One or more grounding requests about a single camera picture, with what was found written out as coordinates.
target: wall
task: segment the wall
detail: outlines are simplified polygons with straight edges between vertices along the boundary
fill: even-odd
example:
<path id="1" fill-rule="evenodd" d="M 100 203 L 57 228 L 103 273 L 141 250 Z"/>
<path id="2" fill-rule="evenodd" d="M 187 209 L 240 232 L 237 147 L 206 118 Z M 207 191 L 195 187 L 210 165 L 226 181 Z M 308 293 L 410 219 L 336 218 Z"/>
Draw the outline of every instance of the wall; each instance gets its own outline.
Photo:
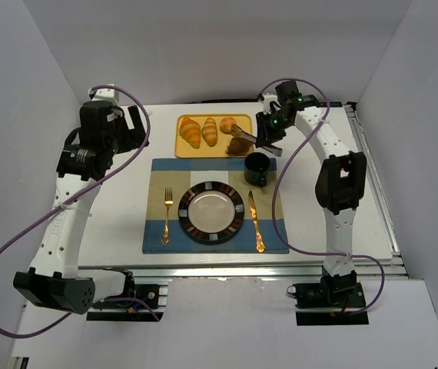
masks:
<path id="1" fill-rule="evenodd" d="M 0 246 L 50 209 L 64 138 L 78 101 L 21 0 L 0 0 Z M 23 299 L 12 288 L 43 230 L 0 257 L 0 325 L 15 331 Z M 12 341 L 0 335 L 0 368 Z"/>
<path id="2" fill-rule="evenodd" d="M 25 0 L 80 100 L 114 82 L 146 103 L 254 98 L 275 78 L 356 101 L 410 0 Z"/>
<path id="3" fill-rule="evenodd" d="M 438 317 L 438 2 L 413 1 L 358 108 L 404 261 Z"/>

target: dinner plate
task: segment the dinner plate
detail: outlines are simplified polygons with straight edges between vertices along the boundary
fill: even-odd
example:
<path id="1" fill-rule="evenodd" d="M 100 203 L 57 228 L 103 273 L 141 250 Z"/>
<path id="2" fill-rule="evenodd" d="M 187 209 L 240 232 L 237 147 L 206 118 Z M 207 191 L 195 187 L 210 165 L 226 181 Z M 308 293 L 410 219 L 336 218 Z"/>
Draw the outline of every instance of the dinner plate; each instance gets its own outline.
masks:
<path id="1" fill-rule="evenodd" d="M 244 203 L 230 185 L 208 181 L 184 193 L 178 205 L 181 227 L 200 243 L 221 243 L 241 226 Z"/>

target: golden knife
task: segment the golden knife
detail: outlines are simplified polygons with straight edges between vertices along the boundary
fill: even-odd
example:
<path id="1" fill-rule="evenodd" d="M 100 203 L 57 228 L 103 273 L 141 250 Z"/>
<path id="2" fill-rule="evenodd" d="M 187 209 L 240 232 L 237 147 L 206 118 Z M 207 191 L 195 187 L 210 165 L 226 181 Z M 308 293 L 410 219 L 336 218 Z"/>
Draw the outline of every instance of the golden knife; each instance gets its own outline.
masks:
<path id="1" fill-rule="evenodd" d="M 253 199 L 253 192 L 248 193 L 248 202 L 250 203 L 251 217 L 253 218 L 253 224 L 255 225 L 255 232 L 257 233 L 257 250 L 258 252 L 265 251 L 264 240 L 260 234 L 260 228 L 258 227 L 257 207 L 255 206 L 255 200 Z"/>

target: bread roll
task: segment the bread roll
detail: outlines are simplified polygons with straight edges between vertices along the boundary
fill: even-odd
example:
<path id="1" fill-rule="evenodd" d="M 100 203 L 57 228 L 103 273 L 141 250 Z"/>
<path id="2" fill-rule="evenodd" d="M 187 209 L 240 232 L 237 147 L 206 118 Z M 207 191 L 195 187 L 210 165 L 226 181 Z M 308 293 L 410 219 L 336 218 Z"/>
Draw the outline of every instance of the bread roll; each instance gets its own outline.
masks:
<path id="1" fill-rule="evenodd" d="M 231 126 L 235 124 L 236 124 L 236 119 L 234 119 L 233 117 L 226 117 L 221 120 L 219 127 L 221 128 L 222 132 L 230 134 Z"/>
<path id="2" fill-rule="evenodd" d="M 202 127 L 202 136 L 204 136 L 207 145 L 214 146 L 217 144 L 217 125 L 213 118 L 207 118 Z"/>
<path id="3" fill-rule="evenodd" d="M 183 118 L 180 125 L 180 136 L 188 142 L 192 148 L 201 146 L 201 126 L 189 117 Z"/>

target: yellow tray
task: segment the yellow tray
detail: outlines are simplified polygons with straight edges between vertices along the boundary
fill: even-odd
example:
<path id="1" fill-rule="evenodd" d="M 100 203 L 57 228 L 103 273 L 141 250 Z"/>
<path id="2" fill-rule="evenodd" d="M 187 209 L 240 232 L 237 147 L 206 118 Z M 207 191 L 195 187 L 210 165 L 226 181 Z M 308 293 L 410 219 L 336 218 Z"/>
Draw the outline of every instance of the yellow tray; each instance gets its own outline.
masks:
<path id="1" fill-rule="evenodd" d="M 201 146 L 199 148 L 192 148 L 190 144 L 180 136 L 180 124 L 185 117 L 189 117 L 194 121 L 196 121 L 201 126 L 201 129 L 204 126 L 205 120 L 207 118 L 213 118 L 216 121 L 216 125 L 217 125 L 217 144 L 211 147 L 207 145 L 207 142 L 205 142 L 204 137 L 201 136 Z M 226 117 L 233 117 L 234 119 L 236 119 L 236 124 L 239 125 L 240 128 L 243 129 L 243 131 L 253 134 L 251 128 L 250 115 L 246 115 L 246 114 L 182 115 L 180 118 L 178 118 L 178 122 L 176 124 L 176 140 L 174 143 L 174 155 L 177 158 L 229 158 L 230 156 L 226 154 L 226 149 L 227 146 L 229 146 L 229 143 L 233 138 L 233 136 L 223 133 L 219 128 L 221 119 Z"/>

